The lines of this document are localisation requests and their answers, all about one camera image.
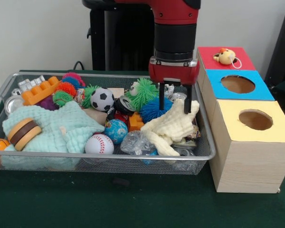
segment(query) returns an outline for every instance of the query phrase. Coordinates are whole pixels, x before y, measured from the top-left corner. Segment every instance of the mint green towel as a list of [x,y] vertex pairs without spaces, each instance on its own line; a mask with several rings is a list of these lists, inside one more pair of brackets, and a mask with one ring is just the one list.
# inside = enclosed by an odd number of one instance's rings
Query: mint green towel
[[[35,105],[19,108],[3,122],[3,131],[8,135],[17,123],[29,117],[33,118],[42,128],[42,133],[25,146],[22,151],[26,152],[84,153],[88,139],[95,132],[103,132],[105,129],[87,116],[75,101],[71,101],[55,111],[45,110]],[[15,151],[13,146],[9,146],[6,150]],[[79,160],[63,157],[1,157],[2,166],[6,169],[26,170],[42,168],[71,170],[75,168]]]

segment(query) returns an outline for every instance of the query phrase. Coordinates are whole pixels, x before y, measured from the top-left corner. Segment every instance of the orange block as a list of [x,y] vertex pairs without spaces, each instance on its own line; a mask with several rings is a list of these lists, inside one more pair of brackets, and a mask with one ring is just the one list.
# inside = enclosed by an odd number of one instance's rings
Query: orange block
[[144,126],[143,119],[141,116],[135,112],[132,116],[129,117],[128,131],[139,131],[141,127]]
[[53,76],[48,81],[33,87],[30,91],[24,92],[21,96],[24,100],[23,105],[35,105],[44,98],[52,95],[59,84],[59,80]]

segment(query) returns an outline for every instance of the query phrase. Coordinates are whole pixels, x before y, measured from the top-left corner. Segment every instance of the shape sorter box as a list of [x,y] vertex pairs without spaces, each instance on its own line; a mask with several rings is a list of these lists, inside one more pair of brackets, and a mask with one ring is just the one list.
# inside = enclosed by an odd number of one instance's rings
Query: shape sorter box
[[217,192],[278,192],[285,177],[285,115],[278,102],[217,100],[211,128]]
[[275,100],[257,71],[206,70],[206,72],[202,96],[210,122],[217,99]]
[[[242,62],[240,70],[256,70],[253,66],[251,59],[242,47],[198,47],[197,59],[200,63],[198,84],[201,91],[203,91],[204,78],[207,75],[206,70],[234,70],[232,65],[224,65],[213,59],[214,55],[217,55],[221,48],[227,48],[233,50],[236,53],[236,57]],[[236,67],[240,66],[239,62],[234,62]]]

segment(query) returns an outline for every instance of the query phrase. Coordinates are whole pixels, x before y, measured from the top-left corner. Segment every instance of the green toy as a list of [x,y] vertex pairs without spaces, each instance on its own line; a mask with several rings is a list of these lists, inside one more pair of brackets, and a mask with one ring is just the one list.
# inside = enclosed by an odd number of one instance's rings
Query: green toy
[[125,95],[131,99],[131,105],[139,112],[149,101],[158,97],[158,93],[156,85],[151,80],[141,77],[132,84],[130,91]]
[[57,104],[60,108],[63,107],[67,102],[72,100],[72,96],[63,91],[57,91],[53,95],[53,102]]
[[85,88],[85,98],[84,98],[84,100],[83,100],[82,103],[81,103],[81,106],[82,106],[83,108],[90,108],[90,107],[92,107],[91,101],[90,101],[91,94],[92,94],[97,88],[99,88],[99,86],[97,86],[97,85],[92,86],[91,84]]

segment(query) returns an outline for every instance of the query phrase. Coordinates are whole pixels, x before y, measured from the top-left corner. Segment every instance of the wire mesh basket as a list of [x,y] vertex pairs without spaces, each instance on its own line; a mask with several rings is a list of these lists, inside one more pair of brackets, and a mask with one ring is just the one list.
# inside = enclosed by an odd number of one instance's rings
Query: wire mesh basket
[[[2,122],[7,118],[4,112],[4,103],[11,96],[13,89],[25,79],[36,79],[43,75],[46,80],[51,76],[61,79],[62,73],[19,72],[10,75],[0,88],[0,138],[6,138]],[[109,88],[130,88],[131,84],[142,76],[138,75],[102,75],[80,74],[84,82],[89,85],[98,85]],[[183,92],[183,87],[176,87],[176,92]],[[110,173],[149,173],[149,174],[193,174],[197,175],[207,160],[216,154],[216,148],[207,119],[199,86],[192,90],[192,99],[200,104],[196,116],[201,137],[197,140],[197,147],[193,150],[195,156],[147,156],[129,155],[115,146],[114,153],[85,154],[85,153],[58,153],[58,152],[11,152],[0,151],[1,158],[8,158],[14,163],[0,166],[0,170],[30,170],[30,171],[78,171],[78,172],[110,172]],[[49,168],[46,162],[65,162],[75,164],[72,167]]]

